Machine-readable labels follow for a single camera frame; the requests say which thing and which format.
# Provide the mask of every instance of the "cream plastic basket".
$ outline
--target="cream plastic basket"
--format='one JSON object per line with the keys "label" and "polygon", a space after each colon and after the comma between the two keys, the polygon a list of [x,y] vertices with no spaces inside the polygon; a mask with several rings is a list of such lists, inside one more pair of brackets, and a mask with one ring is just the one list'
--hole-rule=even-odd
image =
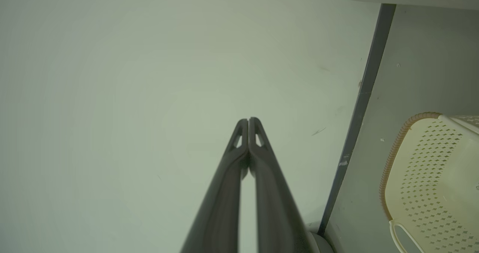
{"label": "cream plastic basket", "polygon": [[479,253],[479,116],[421,113],[402,127],[381,179],[395,226],[422,253]]}

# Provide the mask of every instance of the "gray wall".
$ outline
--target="gray wall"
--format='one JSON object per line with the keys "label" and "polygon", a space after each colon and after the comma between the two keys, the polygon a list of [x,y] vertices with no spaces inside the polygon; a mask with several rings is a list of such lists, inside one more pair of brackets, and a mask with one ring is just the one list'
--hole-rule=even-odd
{"label": "gray wall", "polygon": [[[397,6],[364,124],[326,229],[338,253],[397,251],[378,193],[394,139],[417,113],[479,114],[478,54],[478,11]],[[400,240],[409,253],[416,252],[406,235]]]}

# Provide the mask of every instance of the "basket handle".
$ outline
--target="basket handle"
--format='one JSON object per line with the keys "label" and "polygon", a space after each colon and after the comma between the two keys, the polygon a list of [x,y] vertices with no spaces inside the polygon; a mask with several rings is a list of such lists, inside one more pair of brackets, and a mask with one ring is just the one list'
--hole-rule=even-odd
{"label": "basket handle", "polygon": [[394,222],[394,220],[391,220],[390,221],[390,231],[391,231],[391,237],[392,237],[392,240],[394,241],[394,244],[396,245],[397,247],[397,250],[399,250],[399,252],[401,253],[408,253],[404,247],[402,246],[401,242],[399,241],[399,239],[397,238],[397,234],[396,234],[396,229],[394,229],[395,226],[399,226],[403,229],[403,231],[405,233],[407,233],[407,235],[409,236],[409,238],[411,238],[411,240],[414,242],[414,244],[417,246],[417,248],[419,248],[419,251],[421,251],[421,253],[424,253],[424,250],[422,250],[421,246],[419,246],[419,244],[417,243],[417,241],[414,239],[414,237],[407,231],[407,229],[402,225],[402,224],[399,224],[399,223],[396,223]]}

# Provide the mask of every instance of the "scuff mark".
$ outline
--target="scuff mark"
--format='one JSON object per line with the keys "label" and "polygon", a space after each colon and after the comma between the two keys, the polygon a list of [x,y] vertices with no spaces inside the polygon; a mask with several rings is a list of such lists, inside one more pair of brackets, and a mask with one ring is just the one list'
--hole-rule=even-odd
{"label": "scuff mark", "polygon": [[342,111],[344,111],[344,106],[340,106],[339,108],[337,108],[336,111],[334,112],[334,117],[341,115]]}
{"label": "scuff mark", "polygon": [[323,128],[322,130],[318,130],[317,132],[313,133],[312,136],[315,136],[316,134],[318,134],[319,132],[322,132],[323,130],[325,130],[326,128]]}
{"label": "scuff mark", "polygon": [[325,67],[320,67],[320,70],[325,71],[325,72],[329,72],[329,70]]}

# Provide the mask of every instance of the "perforated basket side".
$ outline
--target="perforated basket side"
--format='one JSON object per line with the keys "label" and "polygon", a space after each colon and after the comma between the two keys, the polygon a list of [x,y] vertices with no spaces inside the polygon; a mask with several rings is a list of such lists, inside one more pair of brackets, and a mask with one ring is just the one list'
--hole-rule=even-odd
{"label": "perforated basket side", "polygon": [[444,115],[417,118],[405,123],[385,168],[388,219],[424,252],[479,253],[477,131]]}
{"label": "perforated basket side", "polygon": [[419,113],[417,115],[412,116],[409,118],[403,125],[399,134],[394,141],[394,144],[391,148],[390,154],[388,159],[386,160],[386,165],[383,170],[383,175],[381,177],[381,182],[379,184],[379,198],[381,201],[381,206],[383,207],[383,211],[388,218],[388,220],[392,220],[392,216],[388,210],[388,206],[386,205],[386,198],[385,198],[385,189],[386,184],[388,183],[388,178],[391,173],[392,164],[394,163],[394,159],[396,158],[397,151],[399,151],[399,147],[406,136],[406,133],[411,128],[411,126],[416,123],[417,121],[424,119],[424,118],[438,118],[441,113],[434,113],[434,112],[426,112],[426,113]]}

